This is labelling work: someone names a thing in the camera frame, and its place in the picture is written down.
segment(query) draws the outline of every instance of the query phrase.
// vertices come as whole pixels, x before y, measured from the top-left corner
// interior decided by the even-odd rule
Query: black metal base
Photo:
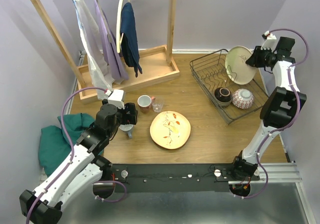
[[[229,181],[242,181],[233,175],[233,164],[113,164],[112,172],[129,193],[229,192]],[[128,176],[123,178],[121,172]],[[252,181],[259,177],[252,176]],[[116,185],[115,192],[123,188]]]

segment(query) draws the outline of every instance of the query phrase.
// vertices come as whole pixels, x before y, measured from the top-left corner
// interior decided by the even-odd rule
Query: white wall
[[[77,60],[53,1],[43,2]],[[41,128],[58,123],[75,77],[30,0],[0,0],[0,20],[0,223],[18,224],[20,194],[39,184]]]
[[[78,49],[83,50],[71,0],[53,0]],[[93,0],[85,0],[95,16]],[[99,0],[113,31],[119,0]],[[167,40],[168,0],[131,0],[139,48]],[[177,0],[175,49],[253,47],[260,42],[285,0]]]
[[[308,200],[317,222],[320,223],[319,7],[320,0],[286,0],[270,29],[292,28],[300,32],[309,43],[309,58],[295,71],[298,87],[307,95],[307,102],[296,123],[286,130],[282,137],[290,158],[297,162]],[[292,56],[296,61],[303,59],[306,53],[305,46],[296,35],[288,32],[277,32],[275,35],[296,38]],[[273,76],[264,73],[264,77],[271,93],[275,86]]]

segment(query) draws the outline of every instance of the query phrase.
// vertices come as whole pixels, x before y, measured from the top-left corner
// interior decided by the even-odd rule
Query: green pillow
[[[81,133],[90,126],[94,118],[86,113],[68,114],[63,117],[73,145]],[[38,158],[45,174],[49,177],[64,161],[71,151],[66,134],[57,126],[48,126],[41,129]]]

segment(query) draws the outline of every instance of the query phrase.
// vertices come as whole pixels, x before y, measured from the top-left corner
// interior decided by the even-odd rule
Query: mug
[[[147,95],[142,95],[138,98],[138,106],[143,113],[149,112],[151,108],[151,101],[154,99],[154,97],[150,98]]]
[[[129,138],[132,138],[132,131],[134,129],[133,124],[120,125],[119,128],[128,134]]]

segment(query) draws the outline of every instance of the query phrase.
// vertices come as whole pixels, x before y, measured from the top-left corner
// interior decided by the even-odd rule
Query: ceramic bowl
[[[232,95],[227,88],[217,88],[214,91],[214,98],[221,107],[227,107],[232,102]]]
[[[250,108],[253,105],[254,95],[247,89],[238,89],[232,95],[232,103],[235,107],[241,109]]]

